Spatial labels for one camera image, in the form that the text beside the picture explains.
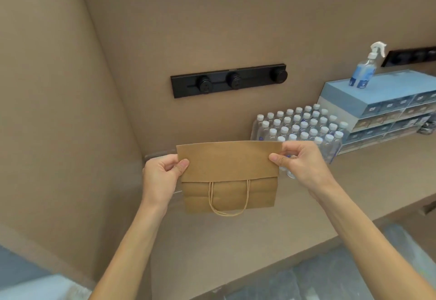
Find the person's right hand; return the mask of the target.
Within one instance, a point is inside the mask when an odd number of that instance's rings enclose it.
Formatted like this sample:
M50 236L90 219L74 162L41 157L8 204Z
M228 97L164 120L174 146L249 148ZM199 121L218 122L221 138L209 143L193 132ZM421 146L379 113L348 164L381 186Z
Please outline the person's right hand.
M285 168L308 189L315 199L319 199L321 194L334 187L335 179L315 143L311 141L286 141L282 143L279 154L292 159L291 167Z

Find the brown paper bag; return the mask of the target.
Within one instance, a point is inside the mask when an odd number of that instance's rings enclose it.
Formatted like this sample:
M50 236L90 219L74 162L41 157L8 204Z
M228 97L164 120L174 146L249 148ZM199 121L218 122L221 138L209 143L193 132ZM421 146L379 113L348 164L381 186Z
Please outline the brown paper bag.
M233 217L247 209L273 207L279 167L269 155L281 149L278 141L178 145L178 158L190 163L181 176L186 212Z

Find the person's right forearm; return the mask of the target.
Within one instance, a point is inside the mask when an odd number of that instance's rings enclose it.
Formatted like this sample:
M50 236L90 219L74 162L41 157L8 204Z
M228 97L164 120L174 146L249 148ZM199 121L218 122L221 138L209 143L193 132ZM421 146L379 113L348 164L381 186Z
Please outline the person's right forearm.
M375 300L436 300L436 290L334 179L309 182L307 187L351 252Z

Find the person's left forearm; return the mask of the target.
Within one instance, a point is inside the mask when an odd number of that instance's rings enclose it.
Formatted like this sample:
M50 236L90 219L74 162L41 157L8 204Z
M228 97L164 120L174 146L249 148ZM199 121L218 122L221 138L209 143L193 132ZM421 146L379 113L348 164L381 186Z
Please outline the person's left forearm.
M136 300L168 203L142 201L89 300Z

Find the person's left hand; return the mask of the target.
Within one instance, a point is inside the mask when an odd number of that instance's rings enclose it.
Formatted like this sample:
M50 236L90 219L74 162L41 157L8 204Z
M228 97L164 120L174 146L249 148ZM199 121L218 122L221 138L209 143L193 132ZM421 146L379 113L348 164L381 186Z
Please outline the person's left hand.
M177 154L168 154L145 163L142 207L160 210L167 208L178 181L172 176L172 168L179 161Z

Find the blue spray bottle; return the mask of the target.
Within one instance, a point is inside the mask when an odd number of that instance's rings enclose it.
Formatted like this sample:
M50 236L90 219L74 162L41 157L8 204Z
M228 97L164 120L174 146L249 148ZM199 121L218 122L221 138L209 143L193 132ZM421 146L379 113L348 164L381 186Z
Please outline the blue spray bottle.
M379 55L385 57L386 46L387 44L380 41L375 42L370 46L371 51L368 54L367 59L357 64L357 67L349 80L349 86L361 89L367 87L377 69L377 57Z

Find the blue drawer organizer cabinet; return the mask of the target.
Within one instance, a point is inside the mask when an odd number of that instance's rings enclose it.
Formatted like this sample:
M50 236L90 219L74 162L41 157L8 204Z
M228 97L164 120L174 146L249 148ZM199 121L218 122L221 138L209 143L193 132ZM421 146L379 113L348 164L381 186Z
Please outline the blue drawer organizer cabinet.
M318 99L347 123L336 155L415 133L436 112L436 76L402 70L375 75L363 89L348 83L326 82Z

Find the black wall power track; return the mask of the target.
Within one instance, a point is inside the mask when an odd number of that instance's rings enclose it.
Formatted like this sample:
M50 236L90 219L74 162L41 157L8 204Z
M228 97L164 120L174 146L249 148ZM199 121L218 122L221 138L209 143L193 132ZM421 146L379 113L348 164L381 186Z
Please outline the black wall power track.
M282 84L287 78L288 72L285 64L244 67L170 77L175 99Z
M436 46L391 50L381 67L395 67L436 61Z

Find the group of clear water bottles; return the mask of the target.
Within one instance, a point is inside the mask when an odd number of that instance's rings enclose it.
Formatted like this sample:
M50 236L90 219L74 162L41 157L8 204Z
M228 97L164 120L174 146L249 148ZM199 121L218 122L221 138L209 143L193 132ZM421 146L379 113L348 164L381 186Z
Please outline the group of clear water bottles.
M259 114L253 121L252 141L311 141L330 164L339 154L350 123L320 104Z

